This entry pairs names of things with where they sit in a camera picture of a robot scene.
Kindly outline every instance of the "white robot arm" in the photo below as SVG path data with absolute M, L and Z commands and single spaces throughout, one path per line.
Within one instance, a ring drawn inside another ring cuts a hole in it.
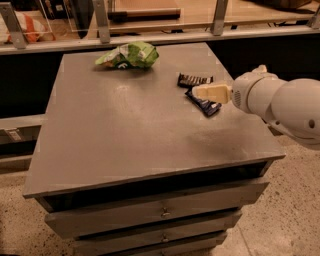
M 231 98 L 235 107 L 260 116 L 271 127 L 299 144 L 320 150 L 320 81 L 284 81 L 268 73 L 262 65 L 238 77 L 231 90 L 223 91 L 221 84 L 218 87 L 220 89 L 205 86 L 207 96 L 200 95 L 200 98 L 221 103 Z M 196 97 L 197 91 L 203 94 L 201 86 L 193 90 Z

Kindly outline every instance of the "gray table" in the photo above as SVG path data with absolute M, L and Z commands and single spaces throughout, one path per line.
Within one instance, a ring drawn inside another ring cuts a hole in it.
M 225 237 L 218 231 L 235 225 L 237 210 L 262 193 L 267 183 L 259 177 L 284 157 L 260 118 L 232 104 L 206 118 L 176 85 L 180 72 L 232 83 L 206 44 L 157 49 L 149 70 L 97 67 L 103 52 L 63 57 L 24 197 L 39 201 L 61 237 L 81 238 L 79 253 L 171 255 L 213 247 Z M 213 221 L 214 234 L 186 232 L 185 218 Z M 233 221 L 217 227 L 225 219 Z M 170 225 L 184 227 L 184 235 L 170 243 L 150 238 L 163 237 Z M 123 247 L 132 241 L 130 229 L 144 238 Z

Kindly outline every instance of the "speckled floor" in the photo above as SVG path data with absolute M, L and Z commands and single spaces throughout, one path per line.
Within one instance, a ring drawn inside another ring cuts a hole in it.
M 270 185 L 258 202 L 243 207 L 223 245 L 185 256 L 320 255 L 320 151 L 277 138 L 287 157 L 268 170 Z M 0 169 L 0 255 L 72 255 L 72 241 L 55 235 L 45 211 L 22 197 L 26 172 L 11 168 Z

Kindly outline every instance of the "drawer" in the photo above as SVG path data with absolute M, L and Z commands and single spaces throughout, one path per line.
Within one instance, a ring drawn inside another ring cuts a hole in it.
M 108 256 L 171 256 L 180 253 L 191 252 L 204 248 L 214 248 L 223 243 L 227 234 L 225 232 L 214 232 L 201 236 L 180 239 L 178 241 L 146 246 L 118 253 L 104 254 Z
M 234 227 L 241 216 L 240 211 L 209 213 L 177 221 L 167 221 L 151 227 L 133 228 L 130 231 L 111 232 L 99 237 L 75 243 L 80 255 L 102 255 L 137 247 L 168 243 L 170 241 L 211 233 Z
M 225 183 L 48 214 L 46 223 L 62 238 L 79 237 L 254 203 L 263 178 Z

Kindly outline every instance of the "snack bag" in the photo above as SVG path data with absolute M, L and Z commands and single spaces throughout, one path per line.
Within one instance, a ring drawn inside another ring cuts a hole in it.
M 159 54 L 153 45 L 145 42 L 134 42 L 108 51 L 97 59 L 95 64 L 123 69 L 149 68 L 158 57 Z

